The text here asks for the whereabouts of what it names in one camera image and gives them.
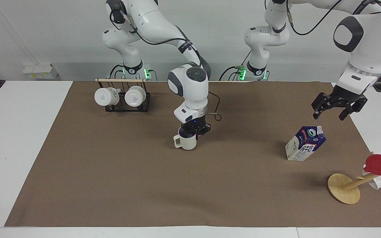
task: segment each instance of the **electrical socket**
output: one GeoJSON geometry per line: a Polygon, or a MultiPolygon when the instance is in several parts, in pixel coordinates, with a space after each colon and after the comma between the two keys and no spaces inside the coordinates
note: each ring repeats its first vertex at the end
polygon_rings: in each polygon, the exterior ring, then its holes
{"type": "Polygon", "coordinates": [[[57,70],[52,64],[23,65],[23,74],[28,79],[55,79],[58,77],[57,70]]]}

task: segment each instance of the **white mug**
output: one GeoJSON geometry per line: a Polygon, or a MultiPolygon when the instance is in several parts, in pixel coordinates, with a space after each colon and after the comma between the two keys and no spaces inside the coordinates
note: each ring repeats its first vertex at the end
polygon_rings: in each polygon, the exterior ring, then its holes
{"type": "Polygon", "coordinates": [[[94,99],[100,106],[111,106],[118,104],[120,96],[115,88],[101,88],[95,92],[94,99]]]}
{"type": "MultiPolygon", "coordinates": [[[[364,171],[364,169],[362,170],[362,174],[363,175],[367,175],[369,173],[367,173],[366,171],[364,171]]],[[[371,181],[368,181],[368,183],[370,184],[370,186],[372,186],[375,190],[379,190],[381,188],[381,176],[371,180],[371,181]]]]}
{"type": "Polygon", "coordinates": [[[180,135],[176,135],[175,137],[173,137],[173,139],[174,139],[174,146],[176,148],[182,147],[183,149],[191,150],[196,147],[196,134],[191,138],[184,138],[184,137],[181,137],[180,135]]]}
{"type": "Polygon", "coordinates": [[[146,98],[147,92],[140,86],[131,87],[124,95],[124,100],[131,107],[139,107],[146,98]]]}

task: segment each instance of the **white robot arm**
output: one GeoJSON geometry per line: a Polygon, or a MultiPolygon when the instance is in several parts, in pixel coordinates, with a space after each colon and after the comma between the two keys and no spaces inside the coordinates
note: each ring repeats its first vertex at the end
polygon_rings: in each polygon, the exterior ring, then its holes
{"type": "Polygon", "coordinates": [[[103,39],[109,48],[121,54],[126,76],[139,77],[139,72],[145,71],[139,51],[131,43],[142,39],[150,45],[170,44],[178,48],[188,63],[169,73],[168,85],[185,99],[174,111],[182,123],[179,134],[197,138],[210,131],[210,124],[205,122],[210,65],[182,30],[163,16],[157,0],[107,0],[106,8],[114,27],[104,32],[103,39]]]}
{"type": "Polygon", "coordinates": [[[302,3],[354,14],[345,18],[334,33],[337,47],[351,53],[351,58],[337,81],[334,92],[331,95],[321,93],[312,104],[316,119],[324,110],[344,107],[345,110],[340,115],[343,120],[348,114],[361,110],[366,103],[362,94],[381,76],[381,6],[375,4],[375,0],[271,0],[265,15],[269,26],[253,27],[245,34],[245,42],[251,47],[251,57],[245,65],[245,79],[263,79],[269,59],[265,47],[287,43],[287,19],[293,28],[289,9],[292,4],[302,3]]]}
{"type": "Polygon", "coordinates": [[[189,62],[195,62],[210,76],[210,65],[186,35],[163,16],[157,0],[107,0],[106,9],[115,27],[104,32],[103,40],[121,54],[126,76],[136,78],[145,69],[139,51],[130,45],[140,39],[150,45],[176,46],[189,62]]]}

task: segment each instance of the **brown paper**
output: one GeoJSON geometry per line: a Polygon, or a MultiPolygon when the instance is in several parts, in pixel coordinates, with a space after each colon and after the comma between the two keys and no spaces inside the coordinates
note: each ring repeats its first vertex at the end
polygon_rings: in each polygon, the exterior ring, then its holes
{"type": "Polygon", "coordinates": [[[330,84],[211,83],[223,120],[207,116],[212,130],[193,151],[173,144],[183,99],[166,83],[147,87],[148,113],[107,113],[97,83],[74,82],[6,226],[381,226],[381,189],[361,185],[355,205],[327,190],[333,173],[360,176],[369,156],[341,109],[313,119],[330,84]],[[322,125],[327,141],[288,161],[284,146],[303,125],[322,125]]]}

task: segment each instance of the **white wall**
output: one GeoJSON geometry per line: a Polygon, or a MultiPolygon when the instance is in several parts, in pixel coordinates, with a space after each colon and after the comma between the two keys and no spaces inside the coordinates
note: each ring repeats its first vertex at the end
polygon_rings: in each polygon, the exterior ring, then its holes
{"type": "MultiPolygon", "coordinates": [[[[194,42],[218,78],[228,66],[240,64],[249,48],[243,35],[247,28],[266,25],[262,0],[159,0],[166,18],[180,26],[194,42]]],[[[101,40],[112,25],[105,12],[105,0],[0,0],[0,77],[24,80],[22,64],[33,61],[24,47],[40,63],[52,63],[62,80],[93,80],[104,77],[121,62],[118,53],[101,40]],[[14,39],[7,28],[20,36],[14,39]]],[[[309,30],[324,14],[309,4],[292,8],[295,27],[309,30]]],[[[349,58],[333,43],[336,25],[346,17],[343,12],[331,15],[308,36],[291,35],[282,47],[271,47],[269,70],[272,80],[335,81],[349,58]]],[[[158,76],[185,62],[171,45],[150,46],[136,42],[144,60],[158,76]]]]}

